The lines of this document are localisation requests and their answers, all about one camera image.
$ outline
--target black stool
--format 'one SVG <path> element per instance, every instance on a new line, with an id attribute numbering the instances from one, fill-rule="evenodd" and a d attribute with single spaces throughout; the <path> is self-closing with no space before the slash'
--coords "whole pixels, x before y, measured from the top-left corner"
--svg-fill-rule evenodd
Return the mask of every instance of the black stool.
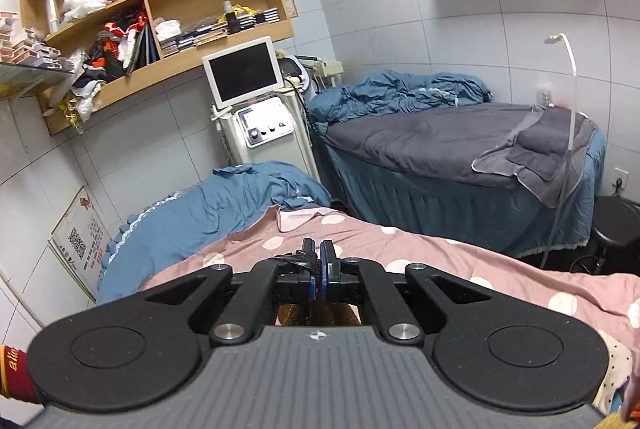
<path id="1" fill-rule="evenodd" d="M 599 275 L 606 262 L 607 253 L 626 249 L 640 241 L 640 211 L 633 203 L 619 196 L 603 196 L 596 200 L 593 210 L 590 245 L 594 250 L 577 258 L 569 272 L 585 271 Z M 585 262 L 595 262 L 592 270 Z"/>

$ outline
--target qr code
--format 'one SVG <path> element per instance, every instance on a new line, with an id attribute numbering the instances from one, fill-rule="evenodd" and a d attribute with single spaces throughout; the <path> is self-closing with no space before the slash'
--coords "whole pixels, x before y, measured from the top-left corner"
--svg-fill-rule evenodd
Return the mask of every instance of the qr code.
<path id="1" fill-rule="evenodd" d="M 76 231 L 75 228 L 74 230 L 71 231 L 71 234 L 69 234 L 69 242 L 71 243 L 71 245 L 73 245 L 74 250 L 76 251 L 76 254 L 80 257 L 80 259 L 84 258 L 84 253 L 86 252 L 86 245 L 84 244 L 84 241 L 82 241 L 80 234 L 78 234 L 78 231 Z"/>

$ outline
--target black plastic mount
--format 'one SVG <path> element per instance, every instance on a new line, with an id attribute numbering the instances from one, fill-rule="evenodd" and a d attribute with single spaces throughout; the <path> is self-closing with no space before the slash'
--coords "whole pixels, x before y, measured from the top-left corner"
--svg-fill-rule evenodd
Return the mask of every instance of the black plastic mount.
<path id="1" fill-rule="evenodd" d="M 420 349 L 460 395 L 493 409 L 569 411 L 600 386 L 607 348 L 577 319 L 421 263 L 393 274 L 338 259 L 331 241 L 319 253 L 308 239 L 248 273 L 214 265 L 62 319 L 31 344 L 28 370 L 45 404 L 128 412 L 183 389 L 218 349 L 257 343 L 281 305 L 324 301 L 357 306 L 384 343 Z"/>

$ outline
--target glass shelf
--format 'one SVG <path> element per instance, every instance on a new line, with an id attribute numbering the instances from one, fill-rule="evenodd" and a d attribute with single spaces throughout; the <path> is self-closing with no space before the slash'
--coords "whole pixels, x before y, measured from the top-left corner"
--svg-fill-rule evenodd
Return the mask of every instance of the glass shelf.
<path id="1" fill-rule="evenodd" d="M 72 73 L 53 68 L 0 63 L 0 101 L 36 96 L 72 76 Z"/>

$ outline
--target pink polka dot bedsheet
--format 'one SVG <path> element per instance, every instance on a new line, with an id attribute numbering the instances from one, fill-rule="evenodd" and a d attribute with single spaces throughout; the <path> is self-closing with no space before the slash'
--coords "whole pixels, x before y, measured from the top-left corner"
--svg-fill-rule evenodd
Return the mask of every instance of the pink polka dot bedsheet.
<path id="1" fill-rule="evenodd" d="M 452 239 L 403 232 L 351 218 L 326 208 L 281 212 L 278 207 L 249 229 L 229 234 L 146 282 L 142 289 L 171 281 L 216 263 L 234 272 L 294 252 L 311 237 L 331 239 L 338 257 L 373 259 L 387 271 L 403 273 L 422 262 L 484 287 L 576 317 L 602 336 L 609 348 L 609 369 L 594 400 L 610 411 L 614 393 L 626 385 L 622 415 L 640 398 L 640 277 L 591 276 L 541 271 L 516 259 Z"/>

